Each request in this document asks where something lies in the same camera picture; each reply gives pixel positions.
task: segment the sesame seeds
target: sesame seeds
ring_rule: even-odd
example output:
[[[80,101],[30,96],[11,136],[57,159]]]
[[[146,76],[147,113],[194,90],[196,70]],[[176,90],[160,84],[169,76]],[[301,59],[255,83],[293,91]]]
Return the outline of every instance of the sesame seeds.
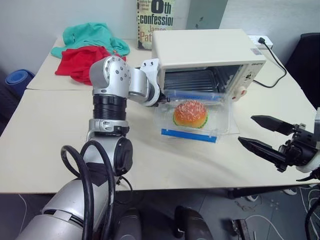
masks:
[[[187,100],[175,108],[176,117],[183,121],[196,121],[207,114],[205,106],[196,100]]]

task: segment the blue yoga mat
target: blue yoga mat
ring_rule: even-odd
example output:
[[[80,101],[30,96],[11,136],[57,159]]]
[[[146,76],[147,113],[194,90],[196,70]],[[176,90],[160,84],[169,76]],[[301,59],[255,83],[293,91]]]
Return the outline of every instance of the blue yoga mat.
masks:
[[[20,69],[10,73],[5,78],[5,83],[10,86],[18,96],[22,97],[27,89],[27,85],[34,77],[35,75],[32,72],[26,69]]]

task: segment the white wall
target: white wall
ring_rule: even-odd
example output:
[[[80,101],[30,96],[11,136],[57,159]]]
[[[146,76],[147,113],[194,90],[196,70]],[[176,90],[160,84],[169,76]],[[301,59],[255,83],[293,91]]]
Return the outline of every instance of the white wall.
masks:
[[[320,0],[228,0],[220,28],[267,35],[285,64],[301,34],[320,32]]]
[[[0,69],[36,73],[66,27],[105,22],[114,36],[134,39],[137,0],[1,0]]]

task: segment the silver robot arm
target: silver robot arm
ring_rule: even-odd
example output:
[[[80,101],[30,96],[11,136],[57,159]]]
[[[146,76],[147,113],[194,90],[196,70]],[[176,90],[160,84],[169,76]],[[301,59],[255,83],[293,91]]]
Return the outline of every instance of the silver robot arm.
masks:
[[[127,173],[132,166],[133,147],[126,138],[127,99],[144,106],[153,106],[161,95],[157,84],[159,60],[131,68],[120,57],[106,57],[90,68],[93,85],[93,118],[89,120],[87,141],[97,141],[108,154],[114,179]],[[94,196],[93,232],[96,232],[108,207],[108,182],[104,162],[94,146],[83,156],[90,173]],[[17,240],[80,240],[84,223],[84,190],[82,181],[74,179],[63,186],[34,217]]]

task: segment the red cloth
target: red cloth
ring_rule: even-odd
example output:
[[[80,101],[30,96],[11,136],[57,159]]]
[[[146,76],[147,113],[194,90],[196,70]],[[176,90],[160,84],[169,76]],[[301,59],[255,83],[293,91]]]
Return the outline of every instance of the red cloth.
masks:
[[[104,46],[83,46],[77,49],[68,48],[62,52],[62,59],[55,74],[70,76],[77,82],[92,85],[89,78],[91,65],[108,56],[111,56],[111,54]]]

